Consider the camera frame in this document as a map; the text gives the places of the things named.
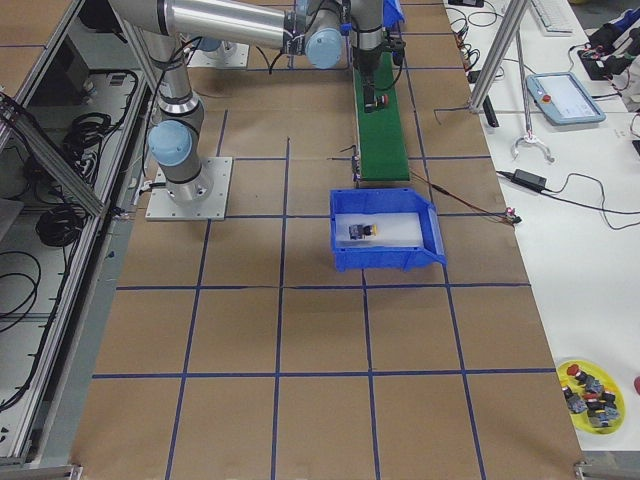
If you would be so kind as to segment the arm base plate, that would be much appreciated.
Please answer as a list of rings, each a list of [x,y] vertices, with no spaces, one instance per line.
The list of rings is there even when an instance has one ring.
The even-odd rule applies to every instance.
[[[190,68],[213,69],[245,69],[249,57],[249,46],[229,41],[222,41],[221,47],[215,52],[203,52],[199,49],[190,58]]]
[[[206,157],[201,171],[190,183],[176,184],[166,180],[161,167],[153,188],[145,218],[149,221],[223,221],[227,210],[232,175],[232,157]]]

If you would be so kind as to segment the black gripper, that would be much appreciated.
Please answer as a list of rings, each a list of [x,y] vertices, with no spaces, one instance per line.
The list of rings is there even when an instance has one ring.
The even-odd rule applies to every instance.
[[[379,68],[382,53],[381,47],[376,47],[372,50],[352,48],[353,67],[362,77],[363,108],[365,113],[371,113],[376,108],[374,76]]]

